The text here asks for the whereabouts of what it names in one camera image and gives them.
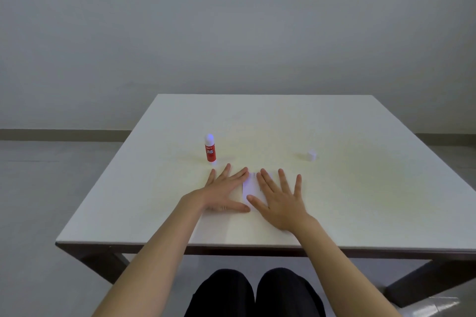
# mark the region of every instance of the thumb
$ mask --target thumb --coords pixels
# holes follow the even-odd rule
[[[236,202],[235,200],[227,200],[225,208],[228,210],[233,210],[242,213],[247,213],[250,211],[249,207],[246,204]]]
[[[251,205],[253,207],[255,207],[259,213],[261,213],[261,215],[264,217],[264,214],[269,211],[269,208],[261,201],[259,200],[258,198],[256,198],[255,196],[253,196],[252,194],[248,194],[246,196],[246,199],[248,200],[248,202],[251,203]]]

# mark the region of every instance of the tiled floor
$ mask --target tiled floor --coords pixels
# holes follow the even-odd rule
[[[0,315],[90,316],[110,284],[54,246],[121,143],[0,141]],[[473,188],[476,150],[432,147]],[[419,260],[353,260],[378,287],[421,266]],[[218,268],[242,271],[253,288],[285,266],[324,293],[304,258],[185,256],[164,316],[182,316],[198,285]],[[324,299],[328,316],[333,316]],[[476,280],[409,306],[404,316],[476,316]]]

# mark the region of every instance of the white cap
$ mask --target white cap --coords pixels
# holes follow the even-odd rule
[[[309,151],[307,151],[307,160],[310,161],[310,162],[313,162],[316,160],[318,154],[316,153],[315,150],[311,149]]]
[[[214,144],[215,144],[215,139],[213,138],[213,134],[207,134],[205,136],[205,145],[207,147],[211,147]]]

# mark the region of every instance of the right hand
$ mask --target right hand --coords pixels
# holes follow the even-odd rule
[[[256,175],[268,206],[251,194],[247,195],[247,199],[274,227],[294,233],[297,226],[310,217],[301,198],[302,177],[300,174],[297,175],[293,194],[284,171],[279,169],[278,174],[281,188],[273,182],[264,169]]]

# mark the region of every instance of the red glue stick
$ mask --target red glue stick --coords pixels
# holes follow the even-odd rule
[[[207,134],[205,137],[205,151],[207,152],[207,160],[214,163],[217,160],[217,153],[215,152],[215,140],[213,134]]]

